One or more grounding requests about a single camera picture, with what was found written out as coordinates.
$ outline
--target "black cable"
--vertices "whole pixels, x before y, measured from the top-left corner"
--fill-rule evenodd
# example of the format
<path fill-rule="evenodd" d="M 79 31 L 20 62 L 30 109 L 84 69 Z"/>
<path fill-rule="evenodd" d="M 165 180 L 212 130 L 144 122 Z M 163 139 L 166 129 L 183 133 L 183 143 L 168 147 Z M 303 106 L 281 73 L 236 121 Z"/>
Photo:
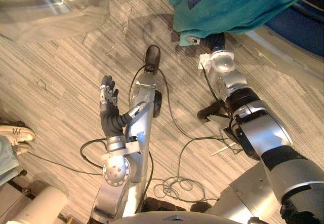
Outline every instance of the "black cable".
<path fill-rule="evenodd" d="M 163 77 L 163 80 L 164 80 L 164 83 L 166 85 L 166 89 L 167 89 L 167 99 L 168 99 L 168 106 L 169 106 L 169 111 L 170 111 L 170 116 L 171 116 L 171 119 L 172 119 L 172 122 L 173 124 L 176 126 L 176 128 L 186 137 L 188 137 L 189 139 L 195 139 L 194 137 L 191 137 L 189 136 L 189 134 L 186 133 L 186 131 L 184 131 L 176 122 L 174 116 L 173 116 L 173 113 L 172 113 L 172 110 L 171 110 L 171 106 L 170 106 L 170 92 L 169 92 L 169 86 L 168 86 L 168 81 L 166 79 L 166 76 L 164 75 L 164 73 L 162 72 L 161 69 L 158 69 L 158 71 L 160 71 L 160 73 L 162 74 L 162 77 Z"/>
<path fill-rule="evenodd" d="M 215 116 L 218 116 L 218 117 L 221 117 L 221 118 L 227 118 L 227 119 L 230 119 L 230 116 L 229 116 L 229 115 L 225 115 L 225 114 L 213 113 L 212 115 L 215 115 Z"/>
<path fill-rule="evenodd" d="M 164 198 L 165 196 L 169 196 L 175 200 L 180 200 L 180 201 L 183 201 L 183 202 L 187 202 L 187 203 L 196 203 L 196 202 L 199 202 L 199 201 L 208 201 L 208 200 L 218 200 L 218 198 L 206 198 L 206 191 L 205 191 L 205 188 L 204 186 L 196 181 L 196 180 L 193 180 L 193 179 L 190 179 L 190 178 L 186 178 L 186 177 L 182 177 L 180 176 L 180 166 L 181 166 L 181 157 L 182 157 L 182 154 L 184 152 L 184 150 L 187 148 L 187 146 L 189 144 L 191 144 L 192 142 L 194 142 L 195 140 L 204 140 L 204 139 L 215 139 L 215 140 L 222 140 L 224 138 L 215 138 L 215 137 L 200 137 L 200 138 L 195 138 L 195 139 L 191 139 L 190 141 L 188 141 L 185 146 L 182 148 L 181 150 L 181 153 L 179 155 L 179 162 L 178 162 L 178 171 L 177 171 L 177 175 L 176 176 L 171 176 L 167 179 L 160 179 L 160 178 L 154 178 L 153 180 L 160 180 L 162 181 L 162 183 L 160 184 L 156 184 L 153 188 L 153 192 L 154 192 L 154 195 L 158 198 Z M 185 188 L 184 185 L 182 183 L 187 183 L 189 185 L 189 188 Z M 182 199 L 180 198 L 180 194 L 178 193 L 178 191 L 173 187 L 174 184 L 178 183 L 180 188 L 185 190 L 185 191 L 190 191 L 193 189 L 193 186 L 195 185 L 196 187 L 198 187 L 201 192 L 202 192 L 202 198 L 199 199 L 199 200 L 185 200 L 185 199 Z M 159 187 L 159 186 L 162 186 L 162 191 L 163 191 L 163 196 L 158 196 L 157 193 L 156 193 L 156 188 Z"/>
<path fill-rule="evenodd" d="M 38 156 L 38 155 L 36 155 L 36 154 L 34 154 L 34 153 L 31 153 L 31 152 L 28 152 L 28 153 L 31 154 L 32 156 L 37 157 L 37 158 L 39 158 L 39 159 L 42 159 L 42 160 L 44 160 L 44 161 L 47 161 L 47 162 L 53 163 L 53 164 L 58 165 L 58 166 L 61 166 L 61 167 L 65 167 L 65 168 L 67 168 L 67 169 L 69 169 L 69 170 L 71 170 L 71 171 L 73 171 L 73 172 L 85 173 L 85 174 L 89 174 L 89 175 L 98 175 L 98 176 L 101 176 L 101 175 L 102 175 L 101 173 L 91 173 L 91 172 L 84 172 L 84 171 L 80 171 L 80 170 L 77 170 L 77 169 L 73 169 L 73 168 L 68 167 L 68 166 L 65 166 L 65 165 L 63 165 L 63 164 L 61 164 L 61 163 L 53 162 L 53 161 L 51 161 L 51 160 L 45 159 L 45 158 L 43 158 L 43 157 L 40 157 L 40 156 Z"/>
<path fill-rule="evenodd" d="M 138 212 L 140 211 L 141 206 L 142 206 L 143 201 L 144 201 L 144 198 L 145 198 L 145 195 L 146 195 L 146 192 L 147 192 L 147 190 L 148 190 L 148 187 L 150 186 L 150 183 L 151 183 L 151 181 L 152 181 L 152 177 L 153 177 L 153 171 L 154 171 L 154 162 L 153 162 L 153 157 L 152 157 L 150 151 L 148 151 L 148 154 L 149 154 L 149 156 L 150 156 L 150 158 L 151 158 L 151 174 L 150 174 L 150 177 L 149 177 L 149 179 L 148 179 L 148 182 L 147 182 L 147 184 L 146 184 L 145 190 L 144 190 L 144 192 L 143 192 L 143 194 L 142 194 L 141 200 L 140 200 L 140 202 L 139 202 L 139 204 L 138 204 L 138 206 L 137 206 L 137 209 L 136 209 L 135 213 L 138 213 Z"/>
<path fill-rule="evenodd" d="M 213 95 L 213 97 L 214 97 L 214 99 L 217 101 L 217 103 L 228 113 L 228 115 L 230 115 L 230 112 L 229 112 L 229 109 L 227 108 L 227 107 L 225 107 L 222 103 L 221 103 L 221 101 L 217 98 L 217 96 L 215 95 L 215 93 L 214 93 L 214 90 L 213 90 L 213 88 L 212 88 L 212 86 L 211 86 L 211 83 L 210 83 L 210 81 L 208 80 L 208 77 L 207 77 L 207 74 L 206 74 L 206 70 L 205 70 L 205 68 L 204 68 L 204 66 L 201 64 L 201 66 L 202 66 L 202 70 L 203 70 L 203 72 L 204 72 L 204 76 L 205 76 L 205 79 L 206 79 L 206 82 L 207 82 L 207 85 L 208 85 L 208 87 L 209 87 L 209 90 L 211 91 L 211 94 Z"/>
<path fill-rule="evenodd" d="M 103 169 L 103 167 L 97 165 L 96 163 L 94 163 L 94 162 L 92 162 L 92 161 L 90 161 L 90 160 L 89 160 L 89 159 L 88 159 L 88 158 L 83 154 L 83 150 L 84 150 L 87 146 L 89 146 L 90 144 L 95 143 L 95 142 L 100 142 L 100 143 L 102 143 L 103 146 L 104 146 L 105 149 L 106 149 L 107 146 L 106 146 L 105 142 L 103 142 L 103 140 L 107 140 L 107 139 L 106 139 L 106 138 L 101 138 L 101 139 L 94 139 L 94 140 L 90 140 L 90 141 L 84 143 L 84 144 L 80 147 L 80 151 L 79 151 L 79 153 L 80 153 L 80 155 L 81 155 L 81 157 L 82 157 L 83 160 L 85 160 L 86 162 L 88 162 L 88 163 L 90 163 L 91 165 L 93 165 L 93 166 L 95 166 L 95 167 L 98 167 L 98 168 L 100 168 L 100 169 Z"/>

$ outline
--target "teal cloth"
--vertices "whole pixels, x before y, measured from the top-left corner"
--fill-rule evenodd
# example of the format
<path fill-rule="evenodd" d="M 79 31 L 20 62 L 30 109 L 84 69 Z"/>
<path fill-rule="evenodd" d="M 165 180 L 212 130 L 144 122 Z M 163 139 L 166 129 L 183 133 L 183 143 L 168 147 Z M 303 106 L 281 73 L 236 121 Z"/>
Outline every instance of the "teal cloth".
<path fill-rule="evenodd" d="M 298 0 L 170 0 L 175 7 L 173 29 L 181 32 L 180 45 L 189 46 L 187 36 L 242 34 L 261 27 Z"/>

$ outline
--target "black cylinder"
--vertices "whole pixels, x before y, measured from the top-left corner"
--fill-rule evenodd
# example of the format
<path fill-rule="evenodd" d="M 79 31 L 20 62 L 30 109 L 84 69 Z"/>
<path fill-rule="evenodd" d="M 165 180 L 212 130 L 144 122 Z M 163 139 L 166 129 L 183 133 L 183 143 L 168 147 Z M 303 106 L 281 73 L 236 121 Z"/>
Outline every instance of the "black cylinder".
<path fill-rule="evenodd" d="M 208 47 L 211 52 L 225 49 L 224 33 L 211 34 L 206 38 L 200 39 L 200 45 Z"/>
<path fill-rule="evenodd" d="M 225 102 L 229 110 L 233 113 L 239 107 L 257 100 L 260 100 L 260 98 L 251 88 L 243 88 L 234 91 L 226 98 Z"/>

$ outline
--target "white sneaker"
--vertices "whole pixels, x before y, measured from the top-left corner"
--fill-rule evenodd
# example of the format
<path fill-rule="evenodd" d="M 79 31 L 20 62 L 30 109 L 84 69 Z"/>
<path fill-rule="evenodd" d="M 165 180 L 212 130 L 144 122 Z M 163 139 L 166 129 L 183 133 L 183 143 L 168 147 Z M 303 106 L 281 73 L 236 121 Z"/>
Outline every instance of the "white sneaker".
<path fill-rule="evenodd" d="M 18 145 L 14 146 L 16 155 L 23 154 L 31 150 L 31 146 L 28 143 L 19 143 Z"/>
<path fill-rule="evenodd" d="M 0 135 L 6 137 L 12 146 L 18 145 L 22 141 L 33 140 L 36 137 L 31 129 L 10 125 L 0 125 Z"/>

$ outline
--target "white tube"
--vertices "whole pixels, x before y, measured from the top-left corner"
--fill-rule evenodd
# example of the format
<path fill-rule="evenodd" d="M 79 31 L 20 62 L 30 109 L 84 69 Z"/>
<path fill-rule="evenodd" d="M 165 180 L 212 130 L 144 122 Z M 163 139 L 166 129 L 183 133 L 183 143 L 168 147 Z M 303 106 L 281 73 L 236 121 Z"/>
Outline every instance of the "white tube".
<path fill-rule="evenodd" d="M 53 224 L 66 202 L 65 194 L 48 186 L 7 224 Z"/>

